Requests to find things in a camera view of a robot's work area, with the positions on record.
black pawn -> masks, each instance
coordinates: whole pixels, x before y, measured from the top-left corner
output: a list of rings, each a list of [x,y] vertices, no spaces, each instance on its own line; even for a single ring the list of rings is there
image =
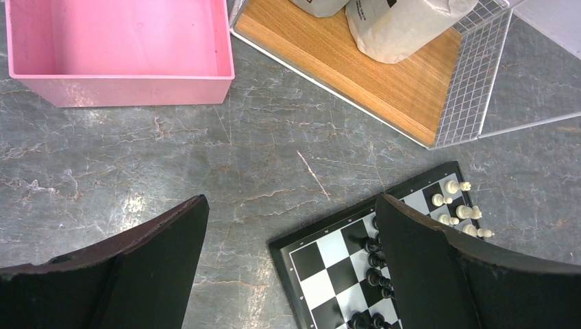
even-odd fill
[[[369,262],[369,266],[371,267],[386,267],[387,264],[385,263],[385,258],[381,257],[379,254],[370,254],[367,257],[367,261]]]
[[[381,250],[380,244],[374,238],[367,238],[365,239],[365,241],[363,241],[363,243],[364,243],[363,248],[365,249],[366,252],[370,254],[374,254]]]
[[[369,322],[368,316],[365,314],[357,312],[353,314],[351,319],[347,322],[347,327],[349,329],[369,329],[371,323]]]
[[[395,299],[395,295],[393,294],[393,289],[391,287],[383,287],[382,288],[382,297],[384,299],[388,299],[388,298]]]
[[[383,315],[379,313],[376,313],[371,317],[371,325],[374,328],[381,329],[384,328],[386,324],[387,323],[385,322],[385,318],[383,318]]]
[[[368,269],[367,272],[365,272],[365,278],[369,285],[373,287],[391,287],[391,280],[382,276],[378,269]]]

pink plastic bin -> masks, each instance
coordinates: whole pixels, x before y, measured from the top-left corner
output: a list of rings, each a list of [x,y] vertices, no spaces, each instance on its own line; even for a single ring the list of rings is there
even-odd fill
[[[10,76],[58,107],[222,103],[225,0],[7,0]]]

scratch mark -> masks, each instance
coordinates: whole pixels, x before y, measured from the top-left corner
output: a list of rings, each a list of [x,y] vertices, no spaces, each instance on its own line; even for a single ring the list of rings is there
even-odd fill
[[[314,180],[317,181],[317,183],[319,183],[319,186],[321,187],[321,190],[323,190],[323,193],[325,193],[325,195],[327,196],[327,199],[329,201],[331,201],[330,198],[330,194],[327,193],[327,191],[325,191],[325,188],[323,187],[323,185],[321,184],[321,182],[319,181],[319,179],[317,178],[317,175],[314,174],[314,172],[312,171],[312,169],[310,168],[310,166],[307,163],[307,160],[305,160],[305,157],[301,154],[301,152],[299,152],[299,150],[297,150],[297,154],[301,157],[301,159],[303,160],[303,162],[305,163],[305,165],[307,165],[307,169],[309,169],[309,173],[311,174],[311,176],[314,178]]]
[[[218,114],[216,106],[214,106],[214,111],[216,111],[216,115],[218,116],[218,119],[220,119],[220,124],[222,125],[222,129],[224,129],[224,134],[226,134],[226,138],[228,138],[230,145],[232,145],[232,139],[230,138],[230,135],[228,135],[228,132],[226,131],[226,127],[224,126],[224,122],[222,122],[222,117],[220,117],[220,115]]]

wooden board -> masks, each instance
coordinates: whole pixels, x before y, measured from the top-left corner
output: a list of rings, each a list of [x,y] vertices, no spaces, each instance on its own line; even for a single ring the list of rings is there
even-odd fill
[[[234,30],[421,144],[434,144],[460,47],[452,28],[397,64],[359,52],[344,10],[316,19],[289,0],[248,0]]]

gray marble surface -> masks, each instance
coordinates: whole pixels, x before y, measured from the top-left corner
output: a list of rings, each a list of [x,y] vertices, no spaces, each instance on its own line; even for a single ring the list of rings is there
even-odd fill
[[[581,112],[579,59],[516,16],[508,35],[482,131]]]
[[[472,181],[490,242],[581,264],[581,121],[427,151],[238,40],[222,105],[63,110],[8,77],[0,35],[0,266],[45,262],[203,193],[184,327],[296,328],[267,239],[447,160]]]

